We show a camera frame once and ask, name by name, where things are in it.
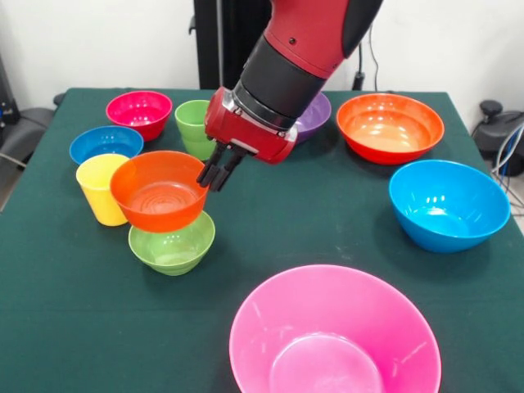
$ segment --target plastic cup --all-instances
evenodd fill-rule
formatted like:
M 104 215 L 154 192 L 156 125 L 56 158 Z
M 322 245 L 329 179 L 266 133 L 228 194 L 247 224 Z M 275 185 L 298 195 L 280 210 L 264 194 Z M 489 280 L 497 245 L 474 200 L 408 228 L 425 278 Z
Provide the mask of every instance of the plastic cup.
M 102 154 L 86 160 L 76 170 L 76 180 L 102 225 L 116 227 L 128 222 L 110 190 L 113 173 L 127 160 L 121 154 Z
M 204 125 L 209 105 L 210 102 L 207 100 L 188 101 L 174 112 L 186 151 L 199 160 L 208 160 L 216 145 L 215 141 L 207 138 Z

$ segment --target bowl rim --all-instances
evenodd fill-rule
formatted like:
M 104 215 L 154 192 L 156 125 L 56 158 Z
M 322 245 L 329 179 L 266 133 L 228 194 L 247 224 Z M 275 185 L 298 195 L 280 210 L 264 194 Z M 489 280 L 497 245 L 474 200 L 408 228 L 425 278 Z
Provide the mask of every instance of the bowl rim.
M 321 121 L 321 122 L 320 122 L 316 127 L 312 128 L 312 129 L 302 129 L 302 130 L 300 130 L 300 127 L 299 127 L 298 124 L 297 124 L 298 120 L 300 120 L 300 118 L 302 117 L 302 116 L 300 116 L 300 117 L 296 120 L 296 122 L 295 122 L 296 127 L 298 128 L 298 134 L 299 134 L 299 135 L 300 135 L 300 134 L 306 135 L 307 133 L 312 133 L 312 132 L 314 132 L 315 130 L 320 129 L 320 127 L 322 127 L 323 125 L 325 125 L 325 124 L 328 122 L 328 120 L 331 118 L 331 115 L 332 115 L 332 113 L 333 113 L 333 107 L 332 107 L 332 105 L 331 105 L 331 101 L 329 101 L 328 96 L 327 96 L 326 94 L 324 94 L 323 92 L 320 92 L 320 93 L 318 93 L 318 94 L 315 96 L 315 98 L 313 99 L 313 102 L 314 102 L 315 100 L 317 100 L 317 99 L 325 101 L 325 102 L 327 103 L 327 106 L 328 106 L 329 110 L 326 111 L 326 115 L 322 118 L 322 121 Z
M 422 325 L 424 325 L 424 327 L 426 328 L 427 332 L 429 333 L 429 338 L 431 340 L 431 343 L 433 344 L 432 347 L 436 350 L 436 385 L 435 385 L 432 393 L 438 393 L 438 391 L 440 389 L 440 384 L 442 382 L 442 357 L 441 357 L 441 354 L 440 354 L 440 347 L 439 347 L 438 341 L 436 340 L 435 333 L 431 329 L 431 325 L 426 320 L 426 317 L 424 316 L 422 311 L 420 311 L 420 309 L 418 309 L 418 307 L 403 292 L 401 292 L 397 288 L 393 287 L 390 283 L 382 280 L 381 278 L 379 278 L 377 276 L 374 276 L 374 275 L 372 275 L 370 273 L 364 272 L 363 270 L 351 268 L 349 266 L 336 265 L 336 264 L 307 264 L 307 265 L 297 266 L 295 268 L 291 268 L 291 269 L 287 269 L 287 270 L 281 271 L 281 272 L 276 273 L 273 276 L 267 278 L 262 283 L 257 285 L 249 293 L 249 295 L 246 297 L 246 299 L 244 299 L 244 301 L 241 303 L 240 307 L 238 308 L 238 310 L 237 310 L 237 312 L 235 314 L 235 318 L 233 320 L 233 323 L 232 323 L 232 326 L 231 326 L 231 330 L 230 330 L 230 333 L 229 333 L 229 343 L 228 343 L 229 344 L 229 348 L 228 348 L 229 349 L 229 351 L 228 351 L 228 353 L 229 353 L 229 363 L 231 365 L 231 369 L 233 371 L 233 376 L 235 377 L 235 381 L 237 382 L 237 386 L 239 387 L 240 391 L 245 392 L 245 389 L 244 389 L 244 386 L 241 384 L 240 378 L 238 376 L 237 368 L 235 367 L 235 364 L 233 363 L 233 336 L 234 336 L 234 332 L 237 330 L 237 325 L 238 325 L 238 320 L 240 318 L 240 313 L 248 306 L 248 304 L 251 301 L 251 299 L 253 297 L 255 297 L 255 295 L 260 290 L 262 290 L 262 288 L 266 287 L 272 281 L 279 279 L 281 276 L 288 275 L 288 274 L 293 274 L 297 270 L 305 270 L 305 269 L 312 269 L 312 270 L 315 270 L 315 269 L 336 269 L 336 270 L 344 271 L 344 272 L 352 272 L 354 274 L 358 274 L 358 275 L 361 275 L 363 277 L 366 277 L 367 279 L 369 279 L 370 282 L 375 282 L 376 284 L 380 285 L 381 287 L 384 287 L 384 288 L 388 289 L 389 291 L 395 292 L 400 298 L 402 298 L 405 301 L 405 304 L 415 314 L 418 315 L 420 322 L 422 323 Z
M 359 100 L 362 97 L 395 97 L 395 98 L 400 97 L 401 99 L 404 99 L 405 101 L 409 101 L 409 102 L 415 103 L 415 104 L 417 104 L 417 105 L 427 109 L 429 112 L 434 114 L 436 116 L 436 118 L 438 119 L 438 121 L 439 121 L 439 126 L 440 127 L 439 127 L 439 133 L 437 135 L 436 140 L 434 142 L 428 144 L 425 147 L 422 147 L 422 148 L 419 148 L 419 149 L 413 150 L 413 151 L 382 150 L 382 149 L 377 149 L 375 147 L 370 147 L 368 145 L 365 145 L 363 143 L 360 143 L 360 142 L 356 141 L 348 133 L 346 133 L 344 131 L 344 129 L 341 127 L 340 115 L 341 115 L 341 111 L 342 111 L 343 107 L 345 107 L 346 105 L 351 104 L 352 102 L 355 102 L 355 101 Z M 415 98 L 405 96 L 404 94 L 395 94 L 395 93 L 362 93 L 362 94 L 358 94 L 357 96 L 350 98 L 349 100 L 344 102 L 342 105 L 340 105 L 340 107 L 337 110 L 336 119 L 337 119 L 337 127 L 338 127 L 339 131 L 341 132 L 342 136 L 344 138 L 349 139 L 351 141 L 351 143 L 357 144 L 357 145 L 362 146 L 362 147 L 366 147 L 367 149 L 371 149 L 371 150 L 379 151 L 379 152 L 383 152 L 383 153 L 388 153 L 388 154 L 393 154 L 393 155 L 412 155 L 412 154 L 424 153 L 426 151 L 430 151 L 432 148 L 434 148 L 436 145 L 438 145 L 442 141 L 442 139 L 444 138 L 444 135 L 445 135 L 445 124 L 444 124 L 443 119 L 438 114 L 438 112 L 435 111 L 433 108 L 431 108 L 428 104 L 426 104 L 424 102 L 421 102 L 421 101 L 419 101 L 419 100 L 417 100 Z
M 78 165 L 81 165 L 82 162 L 86 161 L 82 161 L 82 162 L 79 162 L 78 160 L 75 159 L 75 157 L 73 156 L 73 146 L 78 143 L 78 141 L 81 139 L 81 138 L 85 138 L 87 135 L 89 135 L 90 133 L 94 133 L 95 131 L 99 131 L 101 129 L 114 129 L 114 128 L 117 128 L 117 129 L 122 129 L 122 130 L 125 130 L 126 132 L 129 132 L 129 133 L 132 133 L 134 135 L 138 135 L 138 140 L 140 141 L 140 149 L 136 152 L 136 154 L 134 154 L 134 156 L 131 156 L 129 158 L 133 158 L 133 157 L 136 157 L 140 154 L 140 152 L 143 150 L 144 148 L 144 137 L 135 129 L 132 129 L 130 127 L 126 127 L 126 126 L 123 126 L 123 125 L 117 125 L 117 124 L 109 124 L 109 125 L 101 125 L 99 127 L 95 127 L 94 129 L 88 129 L 87 131 L 84 131 L 82 132 L 80 135 L 77 135 L 75 139 L 73 139 L 73 142 L 71 142 L 71 144 L 69 145 L 69 157 L 71 158 L 72 161 L 74 161 L 76 164 Z
M 149 157 L 149 156 L 156 156 L 158 154 L 165 154 L 165 153 L 168 153 L 170 155 L 173 155 L 173 156 L 185 156 L 186 158 L 190 159 L 191 161 L 193 162 L 197 162 L 201 167 L 202 169 L 204 168 L 204 164 L 202 163 L 202 161 L 198 160 L 196 157 L 194 156 L 191 156 L 190 154 L 187 154 L 187 153 L 184 153 L 183 151 L 175 151 L 175 150 L 155 150 L 155 151 L 148 151 L 146 153 L 142 153 L 138 156 L 135 156 L 133 158 L 130 158 L 128 161 L 124 162 L 114 173 L 113 173 L 113 176 L 111 177 L 111 183 L 110 183 L 110 190 L 111 190 L 111 195 L 113 196 L 113 198 L 115 198 L 115 201 L 116 203 L 118 204 L 118 206 L 120 206 L 120 208 L 124 208 L 126 210 L 129 210 L 129 211 L 132 211 L 133 213 L 137 213 L 137 214 L 140 214 L 140 215 L 146 215 L 148 217 L 160 217 L 162 215 L 171 215 L 173 213 L 180 213 L 181 211 L 185 211 L 186 209 L 189 209 L 190 207 L 198 204 L 199 202 L 202 201 L 203 198 L 206 198 L 207 197 L 207 192 L 209 191 L 209 188 L 208 187 L 202 187 L 202 189 L 204 190 L 204 192 L 202 193 L 202 195 L 200 195 L 192 204 L 190 205 L 186 205 L 184 206 L 183 208 L 181 209 L 178 209 L 178 210 L 173 210 L 173 211 L 170 211 L 168 213 L 144 213 L 143 211 L 141 210 L 138 210 L 138 209 L 133 209 L 131 206 L 129 206 L 128 204 L 124 204 L 122 203 L 122 201 L 120 201 L 118 198 L 115 197 L 114 193 L 113 193 L 113 184 L 114 184 L 114 181 L 115 181 L 115 178 L 116 178 L 116 174 L 122 169 L 122 167 L 124 167 L 125 165 L 129 164 L 129 163 L 132 163 L 134 160 L 138 160 L 138 159 L 143 159 L 144 157 Z
M 429 163 L 451 165 L 451 166 L 455 166 L 455 167 L 462 167 L 462 168 L 465 168 L 465 169 L 467 169 L 467 170 L 469 170 L 469 171 L 471 171 L 473 173 L 477 173 L 477 174 L 481 175 L 482 178 L 486 179 L 488 182 L 493 183 L 497 187 L 497 190 L 498 190 L 497 192 L 500 193 L 501 195 L 503 195 L 504 196 L 504 200 L 506 200 L 506 202 L 507 202 L 506 215 L 505 215 L 504 219 L 501 221 L 501 223 L 499 225 L 497 225 L 495 229 L 493 229 L 491 231 L 488 231 L 488 232 L 485 232 L 483 234 L 457 236 L 457 235 L 450 235 L 448 233 L 442 233 L 440 231 L 435 231 L 435 230 L 426 228 L 426 227 L 422 226 L 421 224 L 416 223 L 415 221 L 413 221 L 401 208 L 399 208 L 398 204 L 396 203 L 396 200 L 393 197 L 393 192 L 392 192 L 393 182 L 395 181 L 397 176 L 400 173 L 402 173 L 403 171 L 409 170 L 413 166 L 426 164 L 428 162 Z M 498 231 L 500 231 L 508 223 L 508 221 L 509 221 L 509 219 L 511 217 L 511 204 L 509 202 L 508 195 L 506 195 L 504 190 L 497 184 L 497 182 L 495 182 L 490 176 L 488 176 L 487 174 L 483 173 L 479 169 L 473 168 L 470 165 L 461 164 L 461 163 L 456 162 L 456 161 L 451 161 L 451 160 L 418 160 L 418 161 L 411 162 L 411 163 L 409 163 L 407 165 L 404 165 L 403 167 L 401 167 L 398 170 L 396 170 L 395 173 L 393 174 L 393 176 L 391 176 L 389 187 L 388 187 L 388 192 L 389 192 L 389 195 L 390 195 L 391 204 L 393 205 L 395 210 L 398 211 L 400 214 L 402 214 L 402 216 L 405 217 L 411 224 L 416 225 L 418 228 L 421 228 L 421 229 L 423 229 L 425 231 L 428 231 L 428 232 L 431 232 L 431 233 L 434 233 L 434 234 L 437 234 L 437 235 L 440 235 L 440 236 L 443 236 L 443 237 L 447 237 L 447 238 L 473 240 L 473 239 L 481 239 L 483 237 L 489 237 L 489 236 L 492 236 L 492 235 L 496 234 Z
M 166 120 L 167 118 L 169 118 L 169 115 L 171 114 L 171 112 L 173 111 L 173 108 L 174 108 L 173 100 L 171 100 L 171 98 L 169 98 L 165 94 L 157 92 L 155 90 L 133 90 L 131 92 L 120 94 L 120 95 L 116 96 L 115 98 L 113 98 L 111 101 L 109 101 L 109 103 L 106 105 L 106 116 L 107 116 L 107 119 L 109 119 L 112 123 L 115 123 L 117 125 L 121 125 L 123 127 L 130 127 L 130 124 L 119 122 L 113 116 L 111 116 L 111 114 L 109 112 L 109 109 L 110 109 L 111 105 L 113 105 L 115 102 L 117 102 L 121 98 L 127 97 L 127 96 L 133 96 L 133 95 L 136 95 L 136 94 L 139 94 L 139 93 L 140 94 L 147 93 L 147 94 L 151 94 L 153 96 L 158 96 L 158 97 L 165 98 L 167 100 L 167 102 L 169 103 L 169 109 L 166 111 L 165 114 L 163 114 L 157 120 L 152 121 L 149 124 L 139 125 L 139 126 L 135 126 L 135 127 L 144 127 L 145 125 L 158 124 L 158 123 Z
M 210 238 L 210 241 L 209 241 L 209 244 L 204 248 L 203 251 L 201 251 L 197 256 L 191 258 L 191 260 L 186 260 L 184 262 L 181 262 L 181 263 L 178 263 L 178 264 L 155 264 L 154 262 L 151 262 L 149 260 L 145 260 L 144 258 L 142 258 L 140 255 L 138 255 L 138 253 L 135 251 L 134 247 L 133 247 L 133 243 L 131 242 L 131 235 L 133 234 L 133 232 L 135 231 L 140 231 L 140 232 L 144 232 L 144 233 L 147 233 L 147 231 L 142 231 L 140 228 L 138 227 L 135 227 L 133 225 L 131 225 L 131 228 L 129 228 L 129 231 L 128 231 L 128 244 L 129 244 L 129 249 L 133 252 L 133 254 L 139 259 L 141 260 L 144 264 L 148 264 L 150 266 L 155 266 L 157 268 L 182 268 L 182 267 L 185 267 L 186 265 L 190 264 L 191 262 L 195 261 L 195 260 L 199 260 L 200 258 L 202 258 L 205 254 L 207 254 L 207 252 L 210 250 L 211 246 L 213 246 L 213 243 L 215 242 L 215 237 L 216 237 L 216 227 L 215 227 L 215 222 L 213 221 L 213 219 L 211 218 L 211 216 L 209 214 L 207 214 L 207 212 L 205 212 L 204 210 L 199 214 L 199 216 L 196 218 L 200 218 L 201 216 L 205 217 L 206 219 L 209 220 L 210 224 L 211 224 L 211 238 Z M 169 235 L 170 233 L 153 233 L 154 235 Z

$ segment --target white wall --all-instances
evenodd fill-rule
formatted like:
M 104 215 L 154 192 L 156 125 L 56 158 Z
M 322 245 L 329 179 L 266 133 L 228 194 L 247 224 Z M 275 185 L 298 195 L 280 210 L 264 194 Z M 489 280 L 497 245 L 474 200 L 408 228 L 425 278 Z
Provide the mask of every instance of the white wall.
M 446 91 L 468 128 L 482 99 L 524 110 L 522 0 L 384 0 L 373 28 L 382 90 Z M 365 41 L 364 87 L 375 67 Z M 357 58 L 329 82 L 350 88 Z
M 192 0 L 0 0 L 0 51 L 22 107 L 50 106 L 69 86 L 197 88 L 192 14 Z M 384 0 L 373 30 L 379 88 L 447 91 L 469 128 L 484 98 L 524 109 L 522 16 L 522 0 Z M 350 88 L 356 63 L 327 88 Z
M 198 88 L 192 0 L 0 0 L 0 53 L 19 106 L 68 87 Z

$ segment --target green bowl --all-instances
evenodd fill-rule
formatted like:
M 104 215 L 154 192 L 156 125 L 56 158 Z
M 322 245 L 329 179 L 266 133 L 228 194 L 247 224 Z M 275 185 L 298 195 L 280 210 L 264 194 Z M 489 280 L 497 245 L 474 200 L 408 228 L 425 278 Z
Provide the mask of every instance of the green bowl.
M 176 232 L 149 233 L 129 230 L 129 247 L 144 264 L 159 273 L 179 276 L 194 269 L 215 239 L 215 224 L 205 212 Z

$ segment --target blue bowl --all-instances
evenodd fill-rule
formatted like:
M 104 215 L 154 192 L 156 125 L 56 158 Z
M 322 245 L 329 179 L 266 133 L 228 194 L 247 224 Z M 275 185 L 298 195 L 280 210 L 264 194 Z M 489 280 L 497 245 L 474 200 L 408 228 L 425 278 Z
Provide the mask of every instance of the blue bowl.
M 69 154 L 71 159 L 80 165 L 91 157 L 106 153 L 133 158 L 140 154 L 143 147 L 144 139 L 134 129 L 107 125 L 80 134 L 71 143 Z
M 433 252 L 477 246 L 511 215 L 508 197 L 492 178 L 443 160 L 421 160 L 400 168 L 390 181 L 390 199 L 404 231 Z

